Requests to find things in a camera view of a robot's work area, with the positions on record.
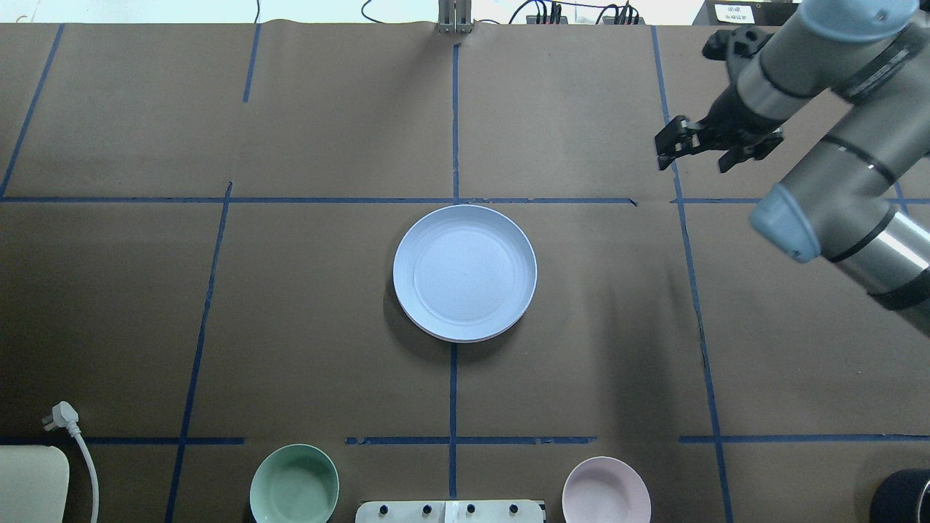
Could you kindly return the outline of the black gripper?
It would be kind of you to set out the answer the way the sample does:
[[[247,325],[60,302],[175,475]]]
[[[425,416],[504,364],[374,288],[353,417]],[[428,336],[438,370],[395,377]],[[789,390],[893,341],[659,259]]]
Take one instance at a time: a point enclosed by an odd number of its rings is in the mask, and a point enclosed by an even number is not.
[[[771,149],[764,146],[764,152],[757,155],[756,146],[785,122],[784,118],[757,115],[742,100],[737,87],[728,86],[700,121],[677,115],[655,135],[658,170],[667,169],[678,158],[704,152],[704,148],[725,152],[718,159],[721,173],[750,158],[763,159]]]

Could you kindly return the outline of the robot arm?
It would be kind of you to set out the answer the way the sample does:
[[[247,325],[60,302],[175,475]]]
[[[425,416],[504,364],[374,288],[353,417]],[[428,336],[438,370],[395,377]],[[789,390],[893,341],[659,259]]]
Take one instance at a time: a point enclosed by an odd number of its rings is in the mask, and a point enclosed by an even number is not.
[[[658,168],[721,151],[725,172],[766,158],[783,125],[823,92],[846,115],[755,206],[751,226],[806,264],[827,259],[884,309],[928,332],[928,231],[886,199],[928,155],[928,23],[919,1],[804,1],[776,33],[708,37],[729,85],[708,115],[655,135]]]

